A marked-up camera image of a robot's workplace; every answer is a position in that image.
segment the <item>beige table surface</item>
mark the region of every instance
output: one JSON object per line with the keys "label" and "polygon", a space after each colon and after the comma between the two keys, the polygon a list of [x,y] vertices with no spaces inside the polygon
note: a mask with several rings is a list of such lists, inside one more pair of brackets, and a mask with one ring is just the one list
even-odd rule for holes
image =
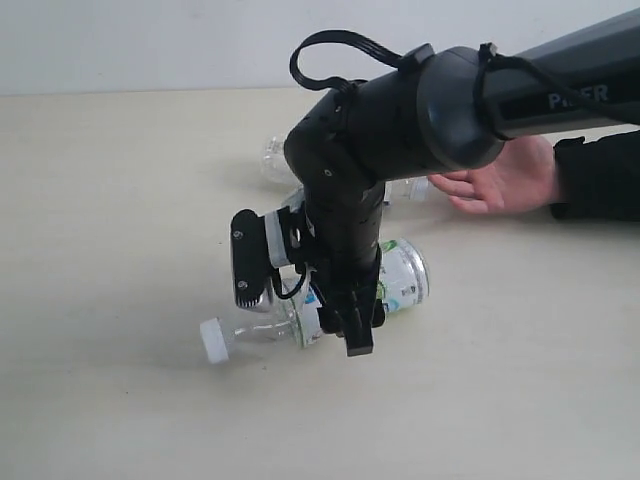
{"label": "beige table surface", "polygon": [[314,98],[0,99],[0,478],[640,478],[631,225],[468,218],[432,191],[385,214],[432,292],[374,355],[206,363],[199,323],[240,314],[229,220],[278,206],[260,149]]}

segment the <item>robotic arm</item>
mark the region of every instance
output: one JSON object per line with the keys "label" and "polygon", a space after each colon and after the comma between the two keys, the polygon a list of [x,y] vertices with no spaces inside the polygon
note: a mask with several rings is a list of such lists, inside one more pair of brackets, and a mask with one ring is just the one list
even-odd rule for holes
{"label": "robotic arm", "polygon": [[[370,81],[309,79],[298,55],[320,43],[353,46],[393,70]],[[304,88],[329,90],[284,145],[304,199],[234,217],[236,303],[267,309],[310,275],[322,329],[344,338],[348,356],[362,355],[385,317],[376,299],[385,182],[480,168],[518,136],[640,124],[640,9],[515,57],[492,44],[440,53],[425,44],[400,56],[353,32],[322,31],[294,51],[290,71]],[[301,274],[290,292],[286,265]]]}

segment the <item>black sleeve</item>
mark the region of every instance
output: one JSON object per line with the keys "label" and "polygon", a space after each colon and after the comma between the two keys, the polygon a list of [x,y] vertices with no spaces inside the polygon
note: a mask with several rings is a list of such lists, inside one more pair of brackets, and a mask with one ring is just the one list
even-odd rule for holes
{"label": "black sleeve", "polygon": [[555,147],[565,203],[551,205],[557,219],[640,221],[640,131]]}

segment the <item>hand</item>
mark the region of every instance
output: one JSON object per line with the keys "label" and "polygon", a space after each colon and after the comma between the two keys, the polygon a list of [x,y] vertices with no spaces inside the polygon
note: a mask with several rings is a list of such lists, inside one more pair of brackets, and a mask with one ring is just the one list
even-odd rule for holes
{"label": "hand", "polygon": [[553,146],[541,136],[508,141],[485,167],[429,181],[466,213],[524,213],[562,200]]}

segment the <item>clear plastic bottle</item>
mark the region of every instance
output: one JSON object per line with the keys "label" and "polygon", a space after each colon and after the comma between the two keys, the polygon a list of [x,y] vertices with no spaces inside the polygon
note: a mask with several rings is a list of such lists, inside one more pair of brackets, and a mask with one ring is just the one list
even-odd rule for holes
{"label": "clear plastic bottle", "polygon": [[[429,295],[429,273],[420,252],[405,239],[381,242],[382,264],[378,298],[387,313],[410,308]],[[297,279],[285,279],[293,288]],[[274,343],[307,348],[323,335],[318,320],[320,302],[305,279],[299,293],[289,300],[276,298],[266,314],[243,312],[239,323],[214,318],[200,325],[200,334],[210,363],[225,363],[235,356],[263,357]]]}
{"label": "clear plastic bottle", "polygon": [[[262,176],[273,183],[298,186],[300,181],[293,174],[284,157],[284,140],[282,135],[271,137],[264,146],[260,171]],[[427,197],[429,181],[426,177],[394,180],[387,182],[385,203],[394,200],[408,199],[416,202],[424,201]]]}

